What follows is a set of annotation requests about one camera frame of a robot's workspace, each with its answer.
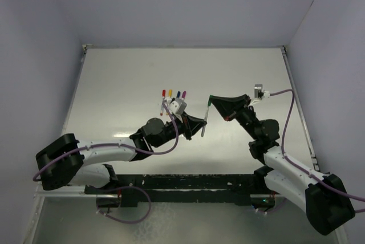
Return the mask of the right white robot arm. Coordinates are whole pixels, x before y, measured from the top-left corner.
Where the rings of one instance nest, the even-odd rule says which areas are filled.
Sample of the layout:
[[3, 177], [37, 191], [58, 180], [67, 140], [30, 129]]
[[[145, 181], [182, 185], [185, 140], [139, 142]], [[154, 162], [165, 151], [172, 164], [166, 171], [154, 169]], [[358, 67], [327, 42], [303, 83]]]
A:
[[262, 163], [254, 171], [254, 188], [259, 193], [274, 191], [306, 213], [312, 227], [322, 235], [355, 217], [355, 210], [342, 180], [325, 175], [290, 157], [277, 143], [279, 123], [274, 119], [259, 120], [248, 95], [219, 97], [208, 100], [225, 121], [235, 120], [253, 139], [249, 143], [252, 157]]

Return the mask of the green pen cap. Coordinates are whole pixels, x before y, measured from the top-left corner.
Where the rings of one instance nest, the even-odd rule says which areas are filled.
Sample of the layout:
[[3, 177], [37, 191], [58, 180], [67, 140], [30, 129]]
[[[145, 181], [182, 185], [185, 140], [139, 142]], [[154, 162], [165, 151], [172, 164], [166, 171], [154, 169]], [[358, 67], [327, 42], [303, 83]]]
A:
[[208, 107], [210, 107], [212, 104], [212, 102], [211, 102], [212, 97], [213, 97], [213, 95], [209, 95], [208, 104], [207, 104]]

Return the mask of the green white pen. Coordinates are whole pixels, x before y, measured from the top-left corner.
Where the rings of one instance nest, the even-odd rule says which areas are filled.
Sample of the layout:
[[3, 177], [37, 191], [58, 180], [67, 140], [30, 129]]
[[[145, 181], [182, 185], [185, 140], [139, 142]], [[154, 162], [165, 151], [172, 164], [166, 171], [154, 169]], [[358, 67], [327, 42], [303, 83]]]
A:
[[207, 126], [207, 124], [208, 124], [208, 114], [209, 114], [209, 108], [210, 108], [210, 105], [209, 105], [209, 103], [208, 103], [207, 108], [206, 108], [206, 112], [205, 112], [205, 116], [204, 116], [205, 125], [202, 127], [202, 130], [201, 130], [201, 137], [204, 137], [204, 135], [205, 135], [206, 126]]

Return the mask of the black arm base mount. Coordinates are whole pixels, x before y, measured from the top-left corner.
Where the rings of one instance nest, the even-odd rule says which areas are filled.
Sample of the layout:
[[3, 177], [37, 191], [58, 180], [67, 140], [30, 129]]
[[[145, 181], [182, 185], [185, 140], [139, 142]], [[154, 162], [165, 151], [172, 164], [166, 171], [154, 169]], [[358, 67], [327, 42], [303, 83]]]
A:
[[97, 196], [97, 205], [136, 207], [141, 202], [208, 203], [252, 205], [271, 209], [275, 194], [264, 183], [263, 167], [253, 174], [116, 174], [104, 187], [86, 186], [86, 194]]

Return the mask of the red white pen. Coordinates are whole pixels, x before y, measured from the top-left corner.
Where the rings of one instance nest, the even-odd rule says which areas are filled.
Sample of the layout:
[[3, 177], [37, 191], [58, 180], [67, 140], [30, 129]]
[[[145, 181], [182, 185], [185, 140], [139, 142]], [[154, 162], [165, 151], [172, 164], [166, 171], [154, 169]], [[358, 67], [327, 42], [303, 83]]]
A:
[[162, 102], [161, 102], [161, 108], [160, 108], [160, 116], [163, 116], [164, 114], [164, 102], [165, 102], [166, 96], [162, 96]]

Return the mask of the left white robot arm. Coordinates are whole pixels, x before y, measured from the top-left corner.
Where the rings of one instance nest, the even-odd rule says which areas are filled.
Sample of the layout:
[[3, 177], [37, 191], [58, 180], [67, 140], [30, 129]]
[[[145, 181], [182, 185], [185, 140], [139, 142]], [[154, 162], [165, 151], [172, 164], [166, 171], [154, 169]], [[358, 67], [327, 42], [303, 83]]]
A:
[[141, 161], [154, 155], [158, 148], [180, 136], [187, 140], [204, 126], [206, 121], [183, 113], [163, 122], [152, 118], [129, 137], [119, 141], [96, 143], [81, 142], [68, 133], [46, 146], [35, 156], [38, 173], [34, 181], [40, 181], [46, 191], [67, 185], [89, 185], [105, 194], [117, 188], [117, 178], [111, 161]]

